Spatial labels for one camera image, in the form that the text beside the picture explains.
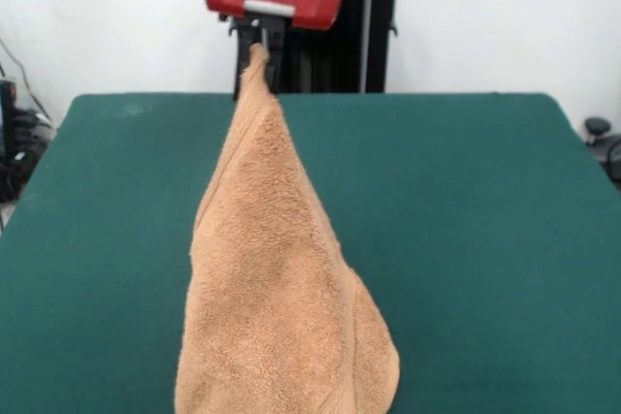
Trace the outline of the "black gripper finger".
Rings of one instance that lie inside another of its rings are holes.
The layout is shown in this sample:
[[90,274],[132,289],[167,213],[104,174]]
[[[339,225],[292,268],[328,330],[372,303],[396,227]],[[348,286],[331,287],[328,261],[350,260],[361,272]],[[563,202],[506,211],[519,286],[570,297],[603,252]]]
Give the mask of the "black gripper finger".
[[261,21],[258,17],[235,18],[233,20],[233,30],[237,33],[234,100],[238,101],[242,84],[242,74],[250,60],[250,48],[254,44],[262,43]]
[[264,22],[264,48],[268,52],[265,79],[271,92],[279,94],[280,69],[285,36],[284,20],[266,20]]

